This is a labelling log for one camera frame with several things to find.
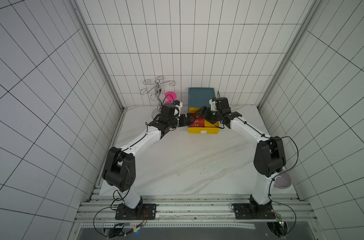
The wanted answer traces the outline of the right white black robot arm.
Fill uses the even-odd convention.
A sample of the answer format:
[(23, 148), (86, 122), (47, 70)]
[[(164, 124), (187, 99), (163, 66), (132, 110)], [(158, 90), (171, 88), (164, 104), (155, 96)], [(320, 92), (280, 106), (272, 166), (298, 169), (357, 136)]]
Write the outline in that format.
[(258, 130), (240, 113), (233, 112), (225, 97), (211, 99), (209, 104), (209, 107), (202, 107), (196, 111), (196, 115), (211, 124), (223, 124), (254, 145), (253, 163), (258, 174), (255, 189), (250, 196), (249, 212), (255, 215), (267, 211), (272, 204), (273, 182), (286, 165), (282, 138), (272, 137)]

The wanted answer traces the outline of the yellow drawer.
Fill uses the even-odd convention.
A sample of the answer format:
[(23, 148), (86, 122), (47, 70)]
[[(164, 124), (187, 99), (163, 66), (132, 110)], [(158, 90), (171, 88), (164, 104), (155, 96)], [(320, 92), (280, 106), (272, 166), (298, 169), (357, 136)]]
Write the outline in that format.
[[(189, 108), (189, 113), (196, 114), (196, 111), (200, 108)], [(209, 123), (205, 120), (205, 127), (204, 128), (190, 128), (188, 127), (188, 133), (189, 134), (218, 134), (220, 131), (219, 128), (219, 122), (217, 122), (215, 125)]]

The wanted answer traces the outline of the red postcard white text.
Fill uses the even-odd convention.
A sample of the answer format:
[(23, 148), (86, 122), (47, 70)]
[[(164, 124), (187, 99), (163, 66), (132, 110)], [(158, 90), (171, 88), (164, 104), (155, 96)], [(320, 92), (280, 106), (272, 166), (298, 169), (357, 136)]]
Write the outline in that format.
[(196, 115), (192, 115), (191, 117), (192, 124), (190, 128), (204, 128), (205, 127), (205, 119), (202, 117), (197, 117)]

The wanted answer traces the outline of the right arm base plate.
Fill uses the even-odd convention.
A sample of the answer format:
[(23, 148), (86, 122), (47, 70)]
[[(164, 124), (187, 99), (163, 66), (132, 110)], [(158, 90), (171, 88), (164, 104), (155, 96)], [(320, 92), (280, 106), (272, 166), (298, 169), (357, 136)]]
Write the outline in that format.
[(232, 204), (231, 208), (237, 220), (273, 220), (276, 218), (271, 203), (265, 205)]

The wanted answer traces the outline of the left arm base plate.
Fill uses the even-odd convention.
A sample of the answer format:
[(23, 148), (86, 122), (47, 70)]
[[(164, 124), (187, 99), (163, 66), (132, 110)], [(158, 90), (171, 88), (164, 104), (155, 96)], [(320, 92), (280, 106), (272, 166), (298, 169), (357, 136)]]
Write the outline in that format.
[(124, 204), (119, 204), (116, 211), (116, 220), (154, 220), (156, 218), (156, 204), (139, 204), (135, 209), (130, 209)]

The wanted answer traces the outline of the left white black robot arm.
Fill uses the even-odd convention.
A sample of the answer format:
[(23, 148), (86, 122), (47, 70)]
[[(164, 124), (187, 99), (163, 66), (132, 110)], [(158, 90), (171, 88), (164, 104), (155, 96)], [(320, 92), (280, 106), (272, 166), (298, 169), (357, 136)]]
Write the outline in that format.
[(164, 104), (161, 112), (146, 123), (145, 131), (122, 147), (112, 147), (108, 151), (102, 178), (108, 185), (116, 187), (123, 206), (137, 210), (142, 203), (141, 196), (133, 190), (136, 179), (136, 158), (151, 145), (161, 140), (167, 133), (180, 127), (189, 127), (197, 119), (192, 114), (182, 114), (183, 103)]

